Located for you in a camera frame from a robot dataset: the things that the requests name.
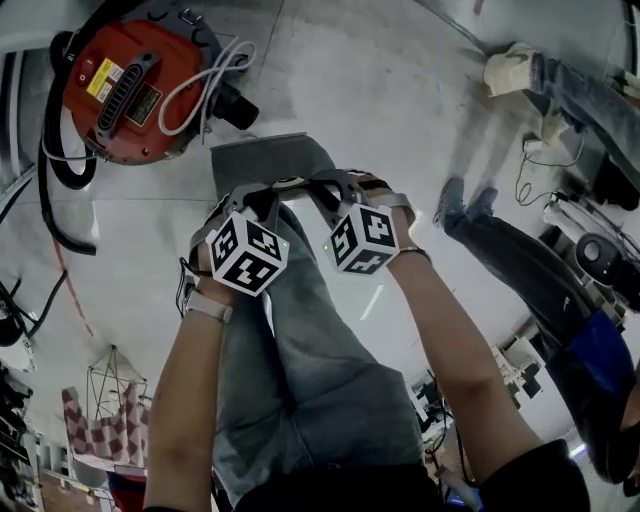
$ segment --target concrete floor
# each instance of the concrete floor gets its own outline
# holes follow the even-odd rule
[[[576,41],[584,50],[589,40],[597,51],[585,53],[595,55],[600,67],[620,16],[604,0],[591,0],[593,10],[578,0],[567,0],[561,8],[555,2],[538,2],[536,11],[548,13],[538,14],[544,30],[529,27],[527,39],[514,33],[512,25],[517,20],[522,24],[527,15],[524,3],[513,2],[513,9],[506,11],[503,4],[486,0],[477,16],[472,0],[447,5],[448,14],[466,23],[478,40],[486,38],[486,45],[513,39],[534,45],[556,41],[563,55],[571,55]],[[528,317],[510,290],[431,224],[440,189],[455,173],[466,176],[468,199],[493,181],[501,192],[499,216],[533,235],[544,227],[543,203],[521,208],[513,196],[520,141],[524,133],[539,128],[539,118],[524,96],[486,97],[480,85],[483,56],[469,39],[412,0],[396,0],[393,9],[384,0],[218,0],[199,6],[214,30],[255,41],[260,58],[242,89],[260,106],[261,116],[244,134],[216,124],[207,144],[194,142],[180,160],[141,168],[101,164],[83,192],[52,186],[60,225],[81,239],[94,238],[98,245],[94,258],[62,251],[78,304],[63,288],[35,340],[39,369],[20,377],[36,392],[32,421],[59,442],[64,441],[60,390],[75,385],[83,395],[87,366],[110,344],[149,379],[153,391],[179,322],[174,306],[177,258],[185,255],[189,237],[215,197],[211,146],[308,132],[338,167],[374,172],[409,195],[418,211],[416,242],[432,254],[436,268],[490,344],[503,342]],[[556,8],[563,16],[577,8],[593,16],[581,18],[579,34],[569,38],[566,19],[551,16]],[[598,13],[608,14],[605,18]],[[502,25],[489,23],[494,18]],[[587,39],[594,33],[595,39]],[[612,54],[622,62],[625,49],[616,46]],[[47,91],[41,59],[31,55],[25,69],[33,78],[25,79],[24,119],[29,121],[23,122],[21,133],[31,154],[39,130],[33,126],[38,126]],[[597,156],[584,160],[580,165],[588,168]],[[526,172],[534,193],[551,190],[557,177],[548,169]],[[320,248],[328,228],[315,209],[301,200],[294,211]],[[18,300],[38,312],[60,269],[41,221],[35,184],[0,227],[0,240],[0,279],[10,285],[22,275],[25,284]],[[336,306],[362,343],[382,363],[402,371],[407,382],[423,375],[427,362],[416,328],[389,276],[340,276],[324,258],[319,254]],[[629,341],[640,355],[636,339]],[[523,414],[541,436],[551,439],[572,423],[545,375],[544,392]]]

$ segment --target black sleeve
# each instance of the black sleeve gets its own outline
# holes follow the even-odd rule
[[[591,509],[589,493],[564,441],[524,454],[494,473],[480,488],[487,512]]]

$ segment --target bracelet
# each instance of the bracelet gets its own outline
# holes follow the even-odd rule
[[[427,251],[425,251],[424,249],[421,249],[420,247],[416,247],[416,246],[403,247],[402,249],[400,249],[400,252],[398,253],[398,256],[400,256],[403,253],[407,253],[407,252],[414,252],[416,254],[420,254],[421,256],[424,256],[425,258],[427,258],[427,261],[429,263],[432,263],[431,256],[429,256]]]

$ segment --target checkered cloth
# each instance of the checkered cloth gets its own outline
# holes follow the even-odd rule
[[[94,421],[83,415],[77,390],[63,390],[64,421],[73,458],[105,471],[122,465],[146,467],[149,409],[137,396],[135,384],[129,384],[118,412]]]

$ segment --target black shirt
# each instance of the black shirt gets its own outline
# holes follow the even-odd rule
[[[589,494],[564,441],[512,461],[480,488],[484,510],[590,509]],[[436,484],[420,465],[313,469],[274,478],[240,500],[237,512],[439,511]],[[147,509],[159,512],[165,509]]]

